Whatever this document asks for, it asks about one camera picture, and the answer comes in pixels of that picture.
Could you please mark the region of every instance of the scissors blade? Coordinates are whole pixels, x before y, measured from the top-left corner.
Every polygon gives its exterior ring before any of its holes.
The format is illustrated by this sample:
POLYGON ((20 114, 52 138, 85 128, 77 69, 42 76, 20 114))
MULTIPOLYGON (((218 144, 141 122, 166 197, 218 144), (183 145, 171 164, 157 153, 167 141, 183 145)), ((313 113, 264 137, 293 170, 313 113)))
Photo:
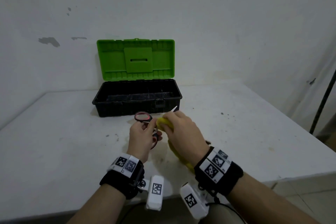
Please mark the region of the scissors blade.
POLYGON ((171 112, 175 111, 176 108, 177 108, 177 106, 175 106, 175 107, 173 108, 173 110, 171 110, 171 112))

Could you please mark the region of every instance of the black cable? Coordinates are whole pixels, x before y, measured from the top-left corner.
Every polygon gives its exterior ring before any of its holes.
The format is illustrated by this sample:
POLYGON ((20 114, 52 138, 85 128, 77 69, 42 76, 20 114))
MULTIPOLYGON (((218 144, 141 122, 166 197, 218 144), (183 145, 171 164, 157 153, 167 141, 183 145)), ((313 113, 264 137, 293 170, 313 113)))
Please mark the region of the black cable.
POLYGON ((127 215, 134 209, 136 208, 137 206, 139 205, 145 205, 146 203, 145 202, 141 202, 141 203, 138 203, 136 205, 133 205, 130 209, 128 209, 128 211, 125 213, 124 217, 119 221, 119 224, 122 224, 122 222, 125 220, 125 218, 127 217, 127 215))
POLYGON ((233 208, 231 208, 231 207, 228 206, 228 205, 225 205, 225 204, 222 204, 222 203, 216 203, 216 202, 214 202, 214 203, 207 203, 207 204, 205 204, 205 205, 222 205, 222 206, 225 206, 225 207, 229 208, 231 211, 233 211, 235 214, 237 214, 238 217, 243 221, 243 223, 246 224, 246 222, 245 222, 244 219, 240 216, 240 214, 237 213, 236 210, 234 210, 233 208))
POLYGON ((326 102, 327 102, 327 99, 328 99, 329 94, 330 94, 330 92, 331 92, 331 90, 332 90, 332 88, 333 88, 333 86, 334 86, 334 84, 335 84, 335 81, 336 81, 336 70, 335 70, 335 72, 334 72, 334 74, 333 74, 333 77, 332 77, 331 80, 330 80, 330 83, 329 83, 329 85, 328 85, 328 88, 327 88, 327 90, 325 91, 325 94, 324 94, 324 96, 323 96, 323 98, 322 98, 322 101, 321 101, 321 103, 320 103, 320 106, 318 107, 318 110, 317 110, 317 112, 316 112, 316 115, 315 115, 315 118, 314 118, 314 120, 313 120, 313 123, 312 123, 312 125, 311 125, 311 127, 310 127, 309 133, 311 133, 311 134, 314 133, 316 124, 317 124, 317 122, 319 121, 319 118, 320 118, 320 115, 321 115, 321 113, 322 113, 323 107, 324 107, 324 105, 325 105, 326 102))

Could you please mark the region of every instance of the hand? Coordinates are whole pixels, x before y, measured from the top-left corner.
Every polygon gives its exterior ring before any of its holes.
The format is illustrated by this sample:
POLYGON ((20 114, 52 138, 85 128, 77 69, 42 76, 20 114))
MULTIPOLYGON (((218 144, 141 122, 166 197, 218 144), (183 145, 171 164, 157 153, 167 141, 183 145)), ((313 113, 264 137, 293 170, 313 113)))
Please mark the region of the hand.
POLYGON ((174 125, 172 131, 167 125, 161 124, 174 148, 193 167, 196 166, 208 152, 209 146, 195 122, 181 111, 167 112, 163 117, 174 125))
MULTIPOLYGON (((149 123, 137 121, 129 129, 129 142, 127 154, 145 163, 148 160, 148 154, 153 146, 153 131, 156 126, 156 118, 153 118, 149 123)), ((159 135, 159 141, 162 140, 162 132, 157 132, 159 135)))

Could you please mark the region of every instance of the person's left hand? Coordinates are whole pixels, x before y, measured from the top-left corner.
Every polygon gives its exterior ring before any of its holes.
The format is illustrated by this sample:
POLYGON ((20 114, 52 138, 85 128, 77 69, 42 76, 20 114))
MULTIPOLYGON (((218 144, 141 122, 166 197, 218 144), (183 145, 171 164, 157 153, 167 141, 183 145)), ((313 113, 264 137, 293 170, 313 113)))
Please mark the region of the person's left hand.
MULTIPOLYGON (((149 123, 137 121, 129 129, 129 142, 127 154, 145 163, 148 160, 148 154, 153 146, 153 131, 156 126, 156 118, 153 118, 149 123)), ((162 140, 162 132, 158 131, 159 141, 162 140)))

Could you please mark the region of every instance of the forearm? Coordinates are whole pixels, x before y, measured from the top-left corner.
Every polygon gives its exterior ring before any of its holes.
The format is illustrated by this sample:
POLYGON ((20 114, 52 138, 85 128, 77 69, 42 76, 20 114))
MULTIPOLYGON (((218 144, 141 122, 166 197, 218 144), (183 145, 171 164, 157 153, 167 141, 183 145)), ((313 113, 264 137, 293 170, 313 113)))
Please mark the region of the forearm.
POLYGON ((246 173, 226 198, 249 224, 318 223, 246 173))
POLYGON ((125 200, 126 197, 120 191, 103 184, 68 223, 115 223, 125 200))

